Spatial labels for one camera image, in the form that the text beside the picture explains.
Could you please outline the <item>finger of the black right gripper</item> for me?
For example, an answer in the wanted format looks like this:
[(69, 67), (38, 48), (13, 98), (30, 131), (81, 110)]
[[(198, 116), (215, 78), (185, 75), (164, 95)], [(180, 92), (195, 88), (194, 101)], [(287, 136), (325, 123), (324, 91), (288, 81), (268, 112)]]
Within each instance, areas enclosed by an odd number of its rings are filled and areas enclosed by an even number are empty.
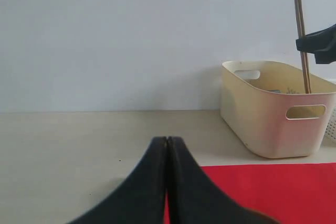
[(324, 49), (335, 38), (335, 25), (307, 34), (296, 40), (298, 51), (315, 52)]
[(335, 48), (317, 50), (314, 57), (316, 64), (331, 64), (336, 61)]

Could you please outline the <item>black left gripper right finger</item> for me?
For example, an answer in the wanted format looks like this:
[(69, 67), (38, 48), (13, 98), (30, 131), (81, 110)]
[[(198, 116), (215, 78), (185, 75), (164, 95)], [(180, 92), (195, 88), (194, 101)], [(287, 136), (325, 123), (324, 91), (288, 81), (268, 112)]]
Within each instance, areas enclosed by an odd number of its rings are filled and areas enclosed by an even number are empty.
[(204, 173), (180, 137), (167, 139), (170, 223), (277, 223), (239, 205)]

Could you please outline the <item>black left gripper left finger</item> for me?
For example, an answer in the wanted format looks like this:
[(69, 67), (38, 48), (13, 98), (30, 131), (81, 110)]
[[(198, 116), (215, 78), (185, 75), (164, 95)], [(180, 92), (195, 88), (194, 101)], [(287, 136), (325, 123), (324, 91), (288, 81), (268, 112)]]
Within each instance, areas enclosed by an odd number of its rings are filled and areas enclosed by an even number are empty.
[(167, 138), (154, 137), (128, 177), (70, 223), (163, 223)]

